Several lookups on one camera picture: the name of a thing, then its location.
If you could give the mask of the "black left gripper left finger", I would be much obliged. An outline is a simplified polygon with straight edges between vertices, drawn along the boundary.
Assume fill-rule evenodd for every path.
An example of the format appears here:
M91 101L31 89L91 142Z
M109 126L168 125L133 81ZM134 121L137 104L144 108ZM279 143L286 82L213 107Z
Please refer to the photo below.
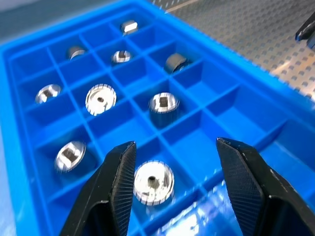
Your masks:
M111 149L81 188L62 236L125 236L133 201L136 142Z

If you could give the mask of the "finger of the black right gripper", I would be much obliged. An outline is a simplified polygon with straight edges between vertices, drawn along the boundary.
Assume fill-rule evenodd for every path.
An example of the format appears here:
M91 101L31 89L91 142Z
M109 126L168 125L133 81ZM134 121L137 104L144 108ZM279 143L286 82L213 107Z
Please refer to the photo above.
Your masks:
M301 41L308 39L315 30L315 17L308 18L295 34L295 40Z

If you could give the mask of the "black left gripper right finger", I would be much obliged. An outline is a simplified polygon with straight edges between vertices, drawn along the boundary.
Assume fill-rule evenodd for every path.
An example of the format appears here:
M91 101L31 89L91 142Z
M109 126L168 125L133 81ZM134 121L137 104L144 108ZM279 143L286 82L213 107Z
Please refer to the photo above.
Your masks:
M252 146L218 137L228 196L245 236L313 236L315 214Z

